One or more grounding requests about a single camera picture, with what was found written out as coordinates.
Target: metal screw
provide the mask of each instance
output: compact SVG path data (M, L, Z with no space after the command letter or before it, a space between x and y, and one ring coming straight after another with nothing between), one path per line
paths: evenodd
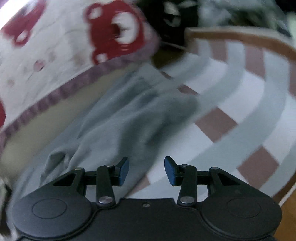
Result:
M99 203L101 204L110 204L113 202L113 198L109 196L103 196L99 198Z
M180 198L181 203L190 204L194 202L194 198L190 196L184 196Z

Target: purple blanket trim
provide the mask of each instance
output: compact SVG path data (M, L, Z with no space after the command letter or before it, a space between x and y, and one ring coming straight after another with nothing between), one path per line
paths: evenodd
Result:
M0 156L4 151L7 140L16 133L21 126L28 124L35 116L46 111L51 106L56 105L60 100L75 94L82 87L96 82L98 78L116 69L124 68L130 63L148 60L158 50L159 42L159 37L154 32L151 40L141 49L90 68L25 110L13 123L0 133Z

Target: wooden floor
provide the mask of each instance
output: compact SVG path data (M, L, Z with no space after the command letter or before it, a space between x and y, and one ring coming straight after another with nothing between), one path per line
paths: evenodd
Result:
M296 191L282 206L283 217L275 237L278 241L296 240Z

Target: red bear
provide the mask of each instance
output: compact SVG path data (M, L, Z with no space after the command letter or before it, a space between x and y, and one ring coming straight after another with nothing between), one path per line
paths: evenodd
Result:
M91 16L95 9L100 11L100 16ZM120 32L124 29L122 29L120 24L112 22L116 15L124 12L132 14L138 24L137 37L133 42L128 44L120 43ZM91 25L91 41L96 48L92 54L92 60L96 65L99 64L97 57L100 54L105 53L107 54L107 59L112 59L132 53L144 44L142 16L139 16L132 6L121 0L115 0L106 5L94 3L87 8L85 17Z
M31 36L31 30L36 25L45 11L46 0L38 0L31 12L25 14L26 8L22 8L3 28L2 31L7 37L13 37L15 46L24 46ZM17 38L24 33L24 39Z

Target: bright light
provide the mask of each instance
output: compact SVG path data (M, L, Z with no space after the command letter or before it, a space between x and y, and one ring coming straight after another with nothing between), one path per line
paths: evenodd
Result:
M0 8L0 29L31 0L9 0Z

